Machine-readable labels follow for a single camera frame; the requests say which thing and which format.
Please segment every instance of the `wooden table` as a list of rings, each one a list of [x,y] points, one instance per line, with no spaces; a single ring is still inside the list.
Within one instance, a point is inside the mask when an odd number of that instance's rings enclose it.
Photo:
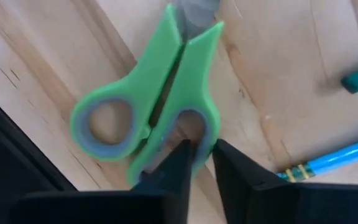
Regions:
[[[0,107],[80,190],[129,187],[126,161],[94,160],[73,143],[70,111],[131,70],[166,4],[0,0]],[[358,94],[339,84],[358,69],[358,0],[222,0],[217,19],[226,27],[210,91],[222,138],[273,171],[358,141]],[[119,141],[125,110],[104,106],[94,131]],[[202,133],[187,114],[165,147]],[[224,223],[210,170],[193,183],[190,223]],[[309,181],[358,183],[358,163]]]

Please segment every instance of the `green scissors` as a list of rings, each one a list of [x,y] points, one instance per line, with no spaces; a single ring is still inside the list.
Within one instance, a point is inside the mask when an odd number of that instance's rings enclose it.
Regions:
[[[218,22],[209,29],[204,29],[204,21],[193,18],[191,23],[188,10],[199,17],[208,14],[210,21],[216,4],[210,1],[195,11],[197,6],[180,4],[175,7],[169,4],[137,66],[121,80],[102,86],[86,95],[76,104],[70,120],[71,135],[76,143],[90,156],[104,161],[122,159],[137,149],[143,139],[147,143],[140,150],[127,170],[127,180],[132,185],[138,183],[142,171],[153,161],[175,121],[183,111],[199,113],[205,122],[205,135],[197,148],[193,162],[192,175],[205,163],[215,144],[219,128],[219,111],[208,91],[208,76],[216,51],[218,40],[223,30],[223,22]],[[156,104],[166,79],[173,67],[178,65],[173,85],[168,94],[158,123],[149,126],[149,118]],[[94,137],[89,129],[88,121],[91,113],[101,104],[121,100],[130,105],[132,110],[131,130],[123,142],[115,145],[105,144]]]

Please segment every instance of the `metal blade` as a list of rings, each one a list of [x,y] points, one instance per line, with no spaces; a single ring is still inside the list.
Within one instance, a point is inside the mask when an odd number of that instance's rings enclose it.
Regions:
[[[177,21],[184,40],[210,28],[220,0],[177,0]]]

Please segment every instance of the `wood grain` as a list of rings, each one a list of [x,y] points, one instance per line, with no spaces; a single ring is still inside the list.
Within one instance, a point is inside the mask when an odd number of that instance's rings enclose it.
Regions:
[[[80,190],[129,187],[128,161],[88,157],[68,119],[84,95],[135,66],[167,2],[0,0],[0,107]],[[358,94],[339,84],[358,69],[358,0],[222,0],[216,18],[226,27],[209,89],[221,138],[272,171],[358,141]],[[107,106],[91,126],[118,141],[124,112]],[[202,132],[184,116],[165,155]],[[213,174],[210,160],[193,182],[190,223],[224,223]],[[310,181],[358,183],[358,163]]]

